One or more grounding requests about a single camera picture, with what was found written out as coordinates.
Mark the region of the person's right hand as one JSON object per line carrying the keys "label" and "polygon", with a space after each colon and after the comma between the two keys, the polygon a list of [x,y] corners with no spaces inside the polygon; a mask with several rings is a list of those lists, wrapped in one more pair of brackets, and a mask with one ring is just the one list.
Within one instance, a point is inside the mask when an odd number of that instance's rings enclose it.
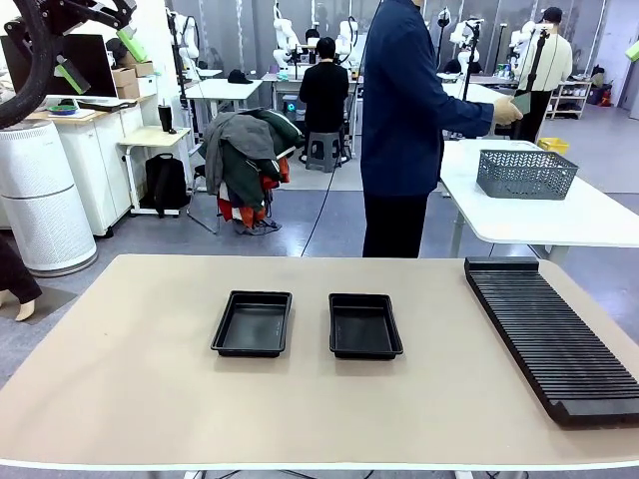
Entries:
{"label": "person's right hand", "polygon": [[512,100],[513,97],[502,96],[494,101],[493,123],[495,125],[507,126],[523,118],[523,114],[512,103]]}

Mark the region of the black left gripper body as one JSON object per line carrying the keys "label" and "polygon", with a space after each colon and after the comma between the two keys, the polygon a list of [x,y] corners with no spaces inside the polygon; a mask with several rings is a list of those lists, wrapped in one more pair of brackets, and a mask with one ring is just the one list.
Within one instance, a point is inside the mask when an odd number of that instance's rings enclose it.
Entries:
{"label": "black left gripper body", "polygon": [[98,10],[97,1],[4,1],[3,33],[16,45],[32,48],[33,34],[46,40],[69,34],[87,23]]}

